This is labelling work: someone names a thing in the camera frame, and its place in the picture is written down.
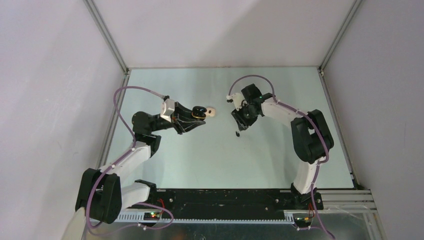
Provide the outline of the black earbud charging case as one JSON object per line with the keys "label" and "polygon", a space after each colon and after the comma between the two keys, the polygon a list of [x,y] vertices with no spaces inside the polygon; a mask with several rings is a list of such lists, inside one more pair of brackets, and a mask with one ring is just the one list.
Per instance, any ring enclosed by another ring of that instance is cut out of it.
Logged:
{"label": "black earbud charging case", "polygon": [[210,110],[203,106],[194,106],[191,111],[191,116],[197,120],[205,120],[210,115]]}

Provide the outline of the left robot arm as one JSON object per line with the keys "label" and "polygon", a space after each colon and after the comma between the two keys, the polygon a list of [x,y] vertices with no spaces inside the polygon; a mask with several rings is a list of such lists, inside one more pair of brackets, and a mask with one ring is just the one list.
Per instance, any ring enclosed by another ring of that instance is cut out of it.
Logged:
{"label": "left robot arm", "polygon": [[206,118],[215,115],[213,107],[195,106],[189,109],[171,99],[161,104],[159,114],[136,112],[131,118],[133,142],[114,162],[99,169],[88,168],[83,173],[75,210],[83,210],[87,217],[111,224],[122,210],[137,203],[145,208],[156,206],[158,194],[153,191],[155,184],[135,180],[131,185],[122,186],[137,167],[158,151],[161,136],[154,132],[171,129],[182,135],[204,125]]}

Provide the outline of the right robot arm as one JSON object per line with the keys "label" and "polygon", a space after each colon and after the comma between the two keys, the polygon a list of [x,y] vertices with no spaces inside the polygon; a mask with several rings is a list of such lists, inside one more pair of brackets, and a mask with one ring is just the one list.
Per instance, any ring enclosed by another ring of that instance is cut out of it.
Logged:
{"label": "right robot arm", "polygon": [[276,120],[291,130],[293,149],[300,163],[290,186],[290,201],[296,209],[313,206],[320,166],[329,160],[329,151],[334,146],[323,113],[318,109],[303,112],[282,103],[272,92],[261,93],[255,84],[240,93],[229,93],[226,100],[234,104],[231,115],[239,131],[247,130],[259,117]]}

